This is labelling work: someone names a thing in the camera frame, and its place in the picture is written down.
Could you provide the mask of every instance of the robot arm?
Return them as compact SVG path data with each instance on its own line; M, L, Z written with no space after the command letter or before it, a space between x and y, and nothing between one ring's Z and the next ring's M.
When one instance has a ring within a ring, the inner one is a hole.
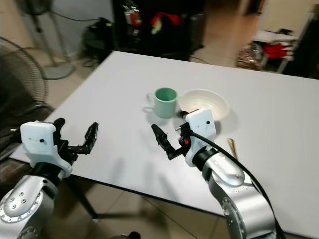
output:
M216 130L211 110L182 115L181 148L175 150L167 135L155 124L159 145L171 160L181 154L190 167L197 167L211 194L223 209L232 239L284 238L269 199L254 176L224 149L212 142Z
M62 178L70 176L77 154L91 152L98 124L89 127L82 146L68 146L61 139L64 123L63 118L54 123L28 122L16 131L33 170L0 202L1 239L36 238L53 212L57 187Z

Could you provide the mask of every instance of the white table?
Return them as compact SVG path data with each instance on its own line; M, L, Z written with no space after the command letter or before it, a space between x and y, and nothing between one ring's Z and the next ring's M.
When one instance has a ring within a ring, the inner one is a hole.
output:
M232 111L215 142L230 151L264 186L282 228L319 238L319 81L272 73L114 52L47 121L64 117L62 138L82 144L100 124L89 155L73 174L190 207L222 214L196 168L182 156L169 161L157 145L157 123L178 147L180 119L157 118L145 96L159 87L182 94L203 88L223 95ZM28 161L19 148L12 158Z

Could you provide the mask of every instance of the fan base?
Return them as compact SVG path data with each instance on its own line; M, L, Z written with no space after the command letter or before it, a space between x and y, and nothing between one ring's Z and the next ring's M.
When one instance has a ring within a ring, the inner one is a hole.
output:
M68 77L73 73L75 67L69 62L58 62L56 66L43 67L46 80L59 80Z

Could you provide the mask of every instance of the white bowl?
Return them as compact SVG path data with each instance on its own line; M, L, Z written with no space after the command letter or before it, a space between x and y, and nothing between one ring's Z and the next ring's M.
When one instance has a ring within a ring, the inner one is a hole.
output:
M225 118L229 111L229 103L221 95L203 89L195 89L186 92L178 98L182 111L191 112L196 109L209 108L213 112L214 121Z

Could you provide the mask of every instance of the tiled floor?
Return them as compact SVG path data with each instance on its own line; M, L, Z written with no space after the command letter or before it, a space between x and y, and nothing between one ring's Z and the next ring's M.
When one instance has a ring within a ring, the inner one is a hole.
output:
M209 9L203 49L198 57L210 64L234 67L236 54L254 34L258 17L238 16L234 8L220 5ZM47 56L39 50L29 52L41 64ZM58 107L91 73L73 64L76 71L69 77L47 81L47 102ZM42 232L48 239L108 239L114 235L138 231L144 239L228 239L224 220L155 199L141 197L107 186L78 179L97 212L108 218L92 220L69 189L62 184L55 203L54 215Z

